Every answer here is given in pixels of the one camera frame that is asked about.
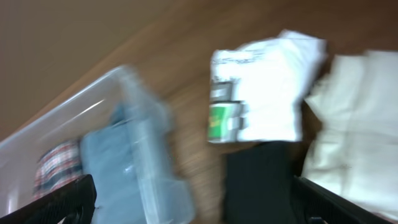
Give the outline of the red plaid shirt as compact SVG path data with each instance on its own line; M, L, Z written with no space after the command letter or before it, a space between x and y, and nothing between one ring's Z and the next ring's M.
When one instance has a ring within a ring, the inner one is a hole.
M43 196L77 180L83 175L80 140L71 139L47 151L38 161L33 199Z

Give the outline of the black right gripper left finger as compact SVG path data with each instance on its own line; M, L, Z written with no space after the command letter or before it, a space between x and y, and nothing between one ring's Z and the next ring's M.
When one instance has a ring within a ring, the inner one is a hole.
M1 224L90 224L95 201L95 184L87 174L2 217Z

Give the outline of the black garment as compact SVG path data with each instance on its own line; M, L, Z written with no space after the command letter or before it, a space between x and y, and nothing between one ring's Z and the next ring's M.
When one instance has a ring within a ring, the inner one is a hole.
M291 142L260 143L225 155L223 221L306 223L292 197Z

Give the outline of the white printed t-shirt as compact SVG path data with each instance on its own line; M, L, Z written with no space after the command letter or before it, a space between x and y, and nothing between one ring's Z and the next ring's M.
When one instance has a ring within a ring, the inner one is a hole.
M300 104L326 56L326 40L292 30L214 51L208 141L300 141Z

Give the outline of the cream garment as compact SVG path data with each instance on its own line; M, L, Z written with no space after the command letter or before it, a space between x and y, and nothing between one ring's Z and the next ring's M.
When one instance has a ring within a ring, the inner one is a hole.
M397 220L397 53L337 55L306 103L322 128L303 176Z

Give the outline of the blue denim jeans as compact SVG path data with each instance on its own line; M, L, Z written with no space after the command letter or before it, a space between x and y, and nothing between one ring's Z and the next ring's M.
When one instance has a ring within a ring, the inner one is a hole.
M159 153L159 125L153 113L118 105L110 123L81 140L83 172L92 176L97 198L93 223L146 223L144 179L167 168Z

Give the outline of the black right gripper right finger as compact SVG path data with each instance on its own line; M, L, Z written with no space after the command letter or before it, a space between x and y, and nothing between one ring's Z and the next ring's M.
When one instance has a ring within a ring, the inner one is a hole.
M293 178L292 210L299 224L390 224L303 177Z

